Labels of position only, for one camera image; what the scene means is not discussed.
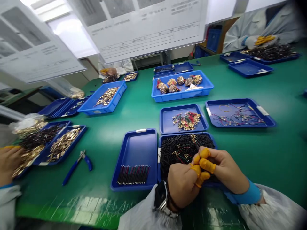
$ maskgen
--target wristwatch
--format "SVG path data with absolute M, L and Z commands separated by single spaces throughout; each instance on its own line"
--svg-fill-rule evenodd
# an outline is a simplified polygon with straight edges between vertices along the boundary
M 171 218 L 177 218 L 179 213 L 175 213 L 167 207 L 169 201 L 169 193 L 167 184 L 165 181 L 161 181 L 156 187 L 156 193 L 154 197 L 154 210 L 160 210 Z

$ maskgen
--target green table surface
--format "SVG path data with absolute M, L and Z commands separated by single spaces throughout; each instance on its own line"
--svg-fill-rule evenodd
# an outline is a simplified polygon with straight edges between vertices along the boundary
M 126 132 L 155 128 L 159 132 L 159 114 L 165 107 L 193 104 L 205 110 L 206 100 L 252 98 L 277 122 L 274 128 L 209 129 L 220 149 L 227 150 L 251 181 L 281 191 L 306 208 L 307 189 L 307 47 L 300 45 L 303 55 L 298 60 L 273 64 L 275 70 L 266 76 L 246 79 L 219 60 L 219 56 L 200 58 L 202 70 L 214 84 L 208 96 L 156 103 L 151 97 L 153 69 L 139 71 L 136 81 L 127 89 L 113 113 L 87 116 L 83 113 L 69 120 L 88 127 L 68 158 L 55 166 L 33 166 L 18 183 L 22 196 L 18 199 L 18 216 L 50 221 L 80 223 L 116 229 L 120 216 L 149 191 L 112 192 L 112 175 Z M 101 79 L 90 81 L 83 90 L 90 95 L 99 88 Z M 93 170 L 81 161 L 62 187 L 70 167 L 86 149 Z M 184 229 L 245 229 L 238 208 L 214 188 L 204 188 L 197 200 L 182 213 Z

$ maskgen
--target blue sleeve cuff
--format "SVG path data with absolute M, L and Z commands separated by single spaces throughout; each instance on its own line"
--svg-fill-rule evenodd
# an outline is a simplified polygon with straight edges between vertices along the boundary
M 9 188 L 9 187 L 12 187 L 12 186 L 14 186 L 14 184 L 13 184 L 13 183 L 10 183 L 10 184 L 8 184 L 8 185 L 4 185 L 4 186 L 0 187 L 0 189 Z
M 225 195 L 233 204 L 255 204 L 261 199 L 260 189 L 253 182 L 251 182 L 250 180 L 248 181 L 249 189 L 243 194 L 234 194 L 230 191 L 225 192 Z
M 246 39 L 248 39 L 248 36 L 247 36 L 246 38 L 243 39 L 243 41 L 242 41 L 242 43 L 241 43 L 242 46 L 245 46 Z

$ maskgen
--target blue-handled pliers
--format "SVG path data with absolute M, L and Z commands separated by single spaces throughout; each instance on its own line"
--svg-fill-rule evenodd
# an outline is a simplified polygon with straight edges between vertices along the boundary
M 90 161 L 89 157 L 88 157 L 87 155 L 85 155 L 85 150 L 83 150 L 83 151 L 80 152 L 80 156 L 79 156 L 78 160 L 73 164 L 73 166 L 72 166 L 71 169 L 69 170 L 68 174 L 66 175 L 66 177 L 65 177 L 65 179 L 64 179 L 64 181 L 63 181 L 62 186 L 64 186 L 64 185 L 67 184 L 67 182 L 69 181 L 71 175 L 73 174 L 74 170 L 76 169 L 76 167 L 77 167 L 79 161 L 80 161 L 82 158 L 83 158 L 83 159 L 85 160 L 85 162 L 87 163 L 87 165 L 88 165 L 88 167 L 89 167 L 89 171 L 92 171 L 92 169 L 93 169 L 92 162 Z
M 199 63 L 199 61 L 196 61 L 197 62 L 197 64 L 193 64 L 193 63 L 190 63 L 191 65 L 201 65 L 200 63 Z

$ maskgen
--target rubber band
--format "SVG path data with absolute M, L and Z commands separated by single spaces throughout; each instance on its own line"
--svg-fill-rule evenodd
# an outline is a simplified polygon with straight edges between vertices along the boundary
M 229 111 L 224 111 L 224 110 L 222 110 L 222 109 L 220 108 L 221 106 L 227 106 L 227 107 L 230 108 L 230 110 L 229 110 Z M 223 111 L 223 112 L 230 112 L 230 111 L 231 111 L 231 107 L 230 107 L 229 105 L 220 105 L 218 108 L 219 108 L 220 111 Z

